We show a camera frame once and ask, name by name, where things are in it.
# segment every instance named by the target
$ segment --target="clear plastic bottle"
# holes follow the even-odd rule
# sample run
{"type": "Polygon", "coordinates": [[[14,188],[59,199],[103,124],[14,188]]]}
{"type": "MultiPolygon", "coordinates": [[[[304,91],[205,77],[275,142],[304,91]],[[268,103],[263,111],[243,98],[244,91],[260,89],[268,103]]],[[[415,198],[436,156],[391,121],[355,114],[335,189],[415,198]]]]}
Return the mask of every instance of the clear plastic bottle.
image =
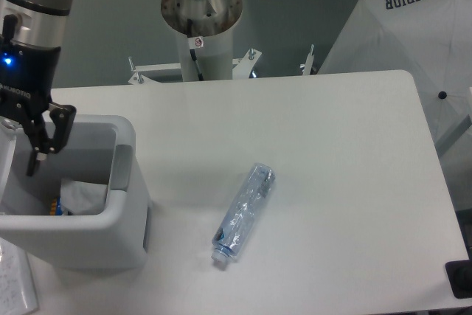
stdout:
{"type": "Polygon", "coordinates": [[[212,240],[213,260],[226,264],[230,258],[237,257],[274,181],[274,171],[269,166],[252,167],[212,240]]]}

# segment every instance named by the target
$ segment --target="white tabletop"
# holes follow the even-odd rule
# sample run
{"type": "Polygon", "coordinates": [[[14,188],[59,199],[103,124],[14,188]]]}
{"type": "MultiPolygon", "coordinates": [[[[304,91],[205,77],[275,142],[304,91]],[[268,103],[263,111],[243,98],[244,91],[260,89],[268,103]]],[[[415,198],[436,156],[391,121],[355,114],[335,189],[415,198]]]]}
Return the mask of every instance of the white tabletop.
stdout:
{"type": "Polygon", "coordinates": [[[406,72],[58,89],[136,129],[154,203],[144,268],[80,272],[31,257],[39,314],[380,314],[472,305],[467,258],[406,72]],[[211,239],[255,162],[277,186],[241,258],[211,239]]]}

